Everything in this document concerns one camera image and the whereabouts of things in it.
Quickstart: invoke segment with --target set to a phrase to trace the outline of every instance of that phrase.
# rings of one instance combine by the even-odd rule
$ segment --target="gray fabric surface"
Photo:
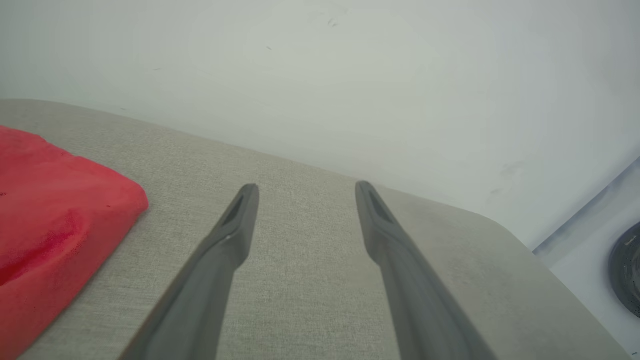
[[[245,183],[260,186],[218,359],[398,359],[355,180],[117,115],[0,101],[0,125],[43,136],[147,191],[149,210],[22,359],[116,359]],[[378,187],[501,359],[623,359],[578,300],[500,225]]]
[[[0,125],[118,171],[150,203],[23,359],[116,359],[245,183],[260,186],[260,208],[218,358],[399,357],[382,278],[362,243],[354,179],[51,102],[0,101]]]

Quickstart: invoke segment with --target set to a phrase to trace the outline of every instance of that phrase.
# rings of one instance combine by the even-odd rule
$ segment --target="fabric texture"
[[[51,102],[0,101],[0,124],[116,170],[142,185],[150,202],[21,359],[116,359],[246,183],[260,186],[260,208],[249,258],[231,287],[218,359],[399,359],[380,269],[362,239],[355,179]],[[499,359],[624,358],[499,224],[376,188]]]
[[[147,205],[117,172],[0,126],[0,359],[71,303]]]
[[[0,124],[43,136],[140,184],[149,209],[21,359],[114,360],[237,191],[260,187],[218,360],[399,359],[355,179],[74,106],[0,101]]]

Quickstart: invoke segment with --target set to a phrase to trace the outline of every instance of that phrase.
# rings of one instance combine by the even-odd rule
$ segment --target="white surface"
[[[638,222],[640,159],[563,226],[553,237],[555,244],[543,252],[536,250],[543,261],[555,261],[551,271],[629,354],[640,353],[640,318],[619,302],[609,282],[607,264],[614,244]],[[559,261],[555,259],[567,251]]]
[[[3,0],[0,97],[488,216],[534,249],[640,148],[636,0]]]

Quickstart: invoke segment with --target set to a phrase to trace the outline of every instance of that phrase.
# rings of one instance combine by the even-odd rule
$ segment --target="black round object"
[[[613,247],[609,279],[620,302],[640,318],[640,223],[621,236]]]

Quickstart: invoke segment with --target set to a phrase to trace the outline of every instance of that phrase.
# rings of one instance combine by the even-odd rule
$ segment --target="red towel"
[[[0,126],[0,359],[37,339],[147,207],[117,172]]]

